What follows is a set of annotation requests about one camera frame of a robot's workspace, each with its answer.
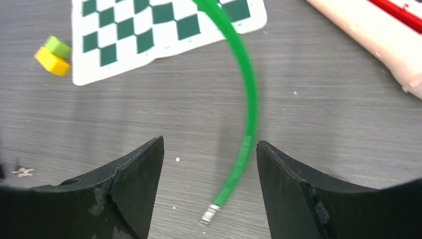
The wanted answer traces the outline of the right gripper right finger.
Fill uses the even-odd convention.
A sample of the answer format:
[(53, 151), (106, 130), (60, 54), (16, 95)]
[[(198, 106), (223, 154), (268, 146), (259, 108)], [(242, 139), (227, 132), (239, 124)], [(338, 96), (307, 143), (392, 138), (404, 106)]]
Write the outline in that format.
[(422, 181), (384, 189), (318, 171), (260, 141), (257, 168), (274, 239), (419, 239)]

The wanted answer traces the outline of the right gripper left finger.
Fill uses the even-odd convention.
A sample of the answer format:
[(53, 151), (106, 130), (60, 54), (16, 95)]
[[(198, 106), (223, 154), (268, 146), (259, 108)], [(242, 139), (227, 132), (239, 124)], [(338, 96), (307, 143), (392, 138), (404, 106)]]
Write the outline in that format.
[(1, 186), (3, 239), (146, 239), (164, 159), (164, 139), (59, 185)]

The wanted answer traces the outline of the green cable lock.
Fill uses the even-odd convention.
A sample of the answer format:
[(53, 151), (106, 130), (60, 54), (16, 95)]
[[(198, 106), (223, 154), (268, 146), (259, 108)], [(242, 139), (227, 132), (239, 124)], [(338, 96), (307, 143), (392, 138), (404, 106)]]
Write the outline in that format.
[(194, 3), (208, 15), (224, 35), (233, 55), (238, 61), (245, 87), (245, 124), (242, 141), (238, 149), (232, 169), (222, 184), (213, 202), (202, 215), (199, 225), (208, 226), (217, 212), (225, 205), (233, 193), (237, 183), (245, 172), (256, 138), (258, 128), (259, 103), (256, 77), (246, 47), (241, 37), (232, 26), (228, 15), (213, 0), (196, 0)]

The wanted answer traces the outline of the yellow block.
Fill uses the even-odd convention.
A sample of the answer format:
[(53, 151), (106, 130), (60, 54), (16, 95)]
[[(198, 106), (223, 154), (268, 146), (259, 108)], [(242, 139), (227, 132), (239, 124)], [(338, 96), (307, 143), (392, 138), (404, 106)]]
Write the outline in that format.
[(35, 59), (50, 73), (58, 76), (64, 76), (70, 69), (70, 64), (52, 54), (48, 48), (41, 46), (34, 55)]

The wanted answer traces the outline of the green white chessboard mat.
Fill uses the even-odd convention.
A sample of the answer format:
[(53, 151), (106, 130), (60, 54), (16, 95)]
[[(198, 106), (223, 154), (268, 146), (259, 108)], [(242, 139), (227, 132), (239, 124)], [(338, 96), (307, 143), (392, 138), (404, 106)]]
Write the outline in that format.
[(74, 0), (72, 80), (87, 85), (221, 40), (191, 0)]

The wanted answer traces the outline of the green block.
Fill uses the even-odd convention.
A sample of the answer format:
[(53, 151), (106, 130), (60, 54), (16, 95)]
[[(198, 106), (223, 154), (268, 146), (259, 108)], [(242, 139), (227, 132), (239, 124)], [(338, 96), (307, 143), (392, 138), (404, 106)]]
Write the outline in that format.
[(53, 35), (48, 37), (44, 43), (44, 47), (46, 47), (53, 55), (63, 59), (67, 59), (71, 54), (71, 47)]

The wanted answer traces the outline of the red white block toy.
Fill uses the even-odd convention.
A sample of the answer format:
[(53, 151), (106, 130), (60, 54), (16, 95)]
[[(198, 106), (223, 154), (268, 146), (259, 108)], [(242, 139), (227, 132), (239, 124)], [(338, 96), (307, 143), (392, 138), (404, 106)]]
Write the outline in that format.
[(418, 8), (422, 6), (421, 0), (371, 0), (370, 2), (415, 32), (422, 33), (422, 13), (418, 13)]

